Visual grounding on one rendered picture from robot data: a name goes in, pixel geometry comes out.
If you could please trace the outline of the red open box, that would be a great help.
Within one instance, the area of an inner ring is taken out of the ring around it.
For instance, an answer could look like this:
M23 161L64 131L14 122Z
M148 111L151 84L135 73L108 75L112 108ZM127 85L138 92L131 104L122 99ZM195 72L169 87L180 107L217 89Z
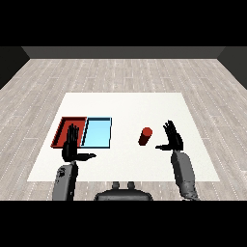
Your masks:
M77 147L81 148L81 141L83 136L84 127L86 125L87 118L86 117L63 117L60 120L56 133L54 135L53 141L50 145L53 149L61 149L63 144L67 140L67 134L69 130L69 126L77 126L79 128L78 131L78 139L77 139Z

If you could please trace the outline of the dark grey robot body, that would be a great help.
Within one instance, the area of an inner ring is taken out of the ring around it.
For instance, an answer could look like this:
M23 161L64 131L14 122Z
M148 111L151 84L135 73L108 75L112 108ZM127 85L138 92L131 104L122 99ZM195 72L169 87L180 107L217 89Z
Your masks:
M127 183L126 189L121 189L120 183L114 181L110 190L96 194L95 201L152 201L152 196L137 190L133 181Z

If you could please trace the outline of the red can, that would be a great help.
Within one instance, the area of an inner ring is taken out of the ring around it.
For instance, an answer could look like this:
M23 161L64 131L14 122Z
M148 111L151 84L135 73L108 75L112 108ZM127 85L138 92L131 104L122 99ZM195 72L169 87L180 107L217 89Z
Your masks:
M152 130L149 127L144 127L138 141L139 145L145 146L149 141L149 139L151 138L151 136L152 136Z

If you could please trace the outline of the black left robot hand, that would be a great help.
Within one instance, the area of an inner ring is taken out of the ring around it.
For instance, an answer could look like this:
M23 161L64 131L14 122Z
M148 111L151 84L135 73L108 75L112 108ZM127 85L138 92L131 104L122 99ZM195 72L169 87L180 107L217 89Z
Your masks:
M78 153L77 140L79 128L73 123L69 126L67 132L67 140L63 144L62 158L65 162L71 161L87 161L96 157L94 153Z

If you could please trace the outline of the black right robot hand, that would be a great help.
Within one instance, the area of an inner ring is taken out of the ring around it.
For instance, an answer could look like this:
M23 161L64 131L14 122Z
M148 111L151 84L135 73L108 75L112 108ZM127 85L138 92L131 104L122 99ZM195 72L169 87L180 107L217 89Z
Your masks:
M156 148L162 151L182 151L183 141L180 134L177 132L174 123L172 121L168 121L163 125L163 128L167 135L168 143L165 145L156 146Z

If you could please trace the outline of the light blue open box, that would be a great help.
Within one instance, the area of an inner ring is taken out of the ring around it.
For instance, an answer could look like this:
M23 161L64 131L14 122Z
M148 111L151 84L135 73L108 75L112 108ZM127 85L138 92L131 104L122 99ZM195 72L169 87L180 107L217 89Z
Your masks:
M83 130L80 147L82 149L109 149L111 126L110 117L90 117Z

